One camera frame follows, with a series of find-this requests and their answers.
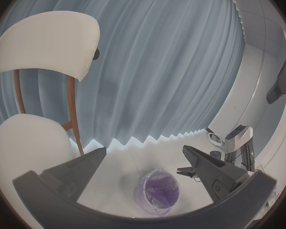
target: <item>wooden chair post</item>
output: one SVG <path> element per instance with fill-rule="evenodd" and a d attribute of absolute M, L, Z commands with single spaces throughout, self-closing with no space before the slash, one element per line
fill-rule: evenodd
<path fill-rule="evenodd" d="M 20 111 L 21 111 L 21 113 L 26 114 L 24 104 L 23 104 L 22 95 L 21 95 L 19 70 L 14 70 L 14 79 L 15 79 L 16 95 L 17 95 L 17 100 L 18 100 L 18 104 L 20 107 Z M 62 127 L 65 129 L 65 131 L 68 131 L 71 128 L 73 128 L 75 140 L 76 140 L 80 155 L 84 155 L 82 143 L 80 142 L 80 133 L 78 131 L 78 124 L 77 124 L 77 117 L 76 117 L 75 78 L 74 77 L 68 76 L 67 88 L 68 88 L 68 105 L 69 105 L 69 113 L 70 113 L 71 120 L 69 122 L 63 124 Z"/>

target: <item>tiled floor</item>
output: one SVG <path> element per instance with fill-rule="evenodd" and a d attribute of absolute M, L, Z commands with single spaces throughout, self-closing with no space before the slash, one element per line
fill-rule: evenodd
<path fill-rule="evenodd" d="M 202 130 L 177 137 L 160 137 L 158 141 L 148 137 L 144 143 L 132 138 L 125 146 L 113 140 L 106 157 L 77 202 L 109 214 L 148 217 L 135 202 L 135 189 L 142 177 L 163 168 L 175 176 L 181 190 L 180 200 L 169 215 L 187 213 L 211 204 L 212 200 L 202 183 L 176 174 L 177 168 L 190 166 L 182 153 L 183 145 L 206 153 L 220 151 L 207 140 L 206 134 L 207 131 Z M 98 147 L 101 147 L 100 144 L 93 141 L 84 152 Z"/>

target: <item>curtain fold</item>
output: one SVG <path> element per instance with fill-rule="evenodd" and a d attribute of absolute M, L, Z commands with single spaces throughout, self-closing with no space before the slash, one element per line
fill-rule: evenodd
<path fill-rule="evenodd" d="M 53 10 L 88 14 L 100 26 L 100 57 L 76 82 L 83 147 L 92 139 L 108 147 L 113 138 L 125 145 L 132 136 L 144 142 L 206 128 L 242 60 L 244 35 L 232 0 L 18 0 L 0 36 Z M 20 84 L 27 113 L 69 121 L 65 75 L 20 70 Z M 0 124 L 19 112 L 17 105 L 13 72 L 1 73 Z"/>

